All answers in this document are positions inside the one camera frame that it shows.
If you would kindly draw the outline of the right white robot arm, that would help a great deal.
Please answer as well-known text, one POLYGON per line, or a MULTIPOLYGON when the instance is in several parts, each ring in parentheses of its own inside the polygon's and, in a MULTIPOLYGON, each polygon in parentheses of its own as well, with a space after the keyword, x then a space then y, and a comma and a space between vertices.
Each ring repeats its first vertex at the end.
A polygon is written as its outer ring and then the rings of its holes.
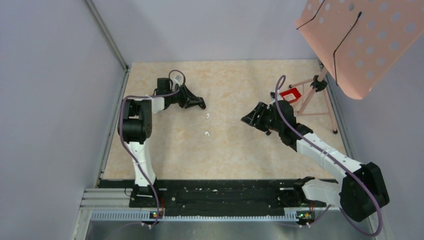
POLYGON ((351 220, 361 222, 373 214, 382 217, 382 207, 390 202, 381 169, 369 162, 354 160, 319 138, 312 129, 297 121, 288 101, 259 102, 241 121, 270 135, 295 152, 314 160, 334 178, 327 182, 314 177, 294 184, 293 200, 299 206, 318 201, 340 208, 351 220))

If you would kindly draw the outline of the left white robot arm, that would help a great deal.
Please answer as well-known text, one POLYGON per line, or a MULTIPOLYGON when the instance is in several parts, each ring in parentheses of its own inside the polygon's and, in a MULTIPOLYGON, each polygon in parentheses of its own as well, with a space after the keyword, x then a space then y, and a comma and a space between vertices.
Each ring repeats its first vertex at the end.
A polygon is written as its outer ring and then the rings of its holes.
POLYGON ((153 133, 153 114, 176 104, 182 109, 200 107, 206 109, 205 100, 194 95, 185 80, 178 77, 160 77, 153 95, 129 96, 122 101, 117 130, 125 150, 130 154, 135 170, 134 197, 149 207, 160 202, 160 193, 155 189, 157 176, 152 167, 149 138, 153 133))

